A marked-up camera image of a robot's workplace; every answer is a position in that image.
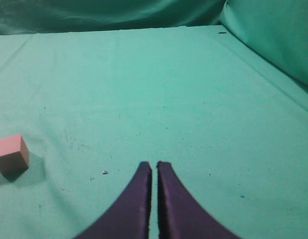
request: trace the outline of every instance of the green tablecloth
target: green tablecloth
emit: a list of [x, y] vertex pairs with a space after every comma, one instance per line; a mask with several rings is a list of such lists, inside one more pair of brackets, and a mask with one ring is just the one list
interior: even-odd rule
[[308, 89], [219, 32], [0, 36], [0, 138], [31, 151], [0, 175], [0, 239], [74, 237], [159, 160], [237, 235], [308, 238]]

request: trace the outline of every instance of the pink block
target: pink block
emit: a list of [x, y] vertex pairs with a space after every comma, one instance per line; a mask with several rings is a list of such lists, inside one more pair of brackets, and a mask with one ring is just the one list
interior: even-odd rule
[[0, 172], [3, 175], [29, 168], [29, 150], [21, 135], [0, 139]]

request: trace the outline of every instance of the pink cube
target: pink cube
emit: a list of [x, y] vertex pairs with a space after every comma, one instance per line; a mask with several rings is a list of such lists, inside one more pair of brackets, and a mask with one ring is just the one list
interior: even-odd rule
[[0, 139], [0, 172], [7, 175], [29, 168], [29, 150], [21, 135]]

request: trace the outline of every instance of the green cloth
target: green cloth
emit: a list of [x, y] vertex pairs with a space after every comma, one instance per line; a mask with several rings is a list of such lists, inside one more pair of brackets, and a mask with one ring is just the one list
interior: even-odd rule
[[221, 21], [245, 44], [308, 85], [308, 0], [228, 0]]
[[0, 35], [212, 25], [225, 0], [0, 0]]
[[141, 161], [156, 239], [159, 160], [237, 235], [308, 238], [308, 89], [219, 32], [0, 36], [0, 138], [31, 151], [19, 178], [0, 174], [0, 239], [74, 237]]

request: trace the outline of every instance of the green fabric backdrop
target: green fabric backdrop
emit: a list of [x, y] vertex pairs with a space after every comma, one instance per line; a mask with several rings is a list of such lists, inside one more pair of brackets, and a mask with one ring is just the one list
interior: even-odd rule
[[228, 0], [221, 21], [260, 55], [308, 85], [308, 0]]
[[225, 0], [0, 0], [0, 35], [217, 24]]

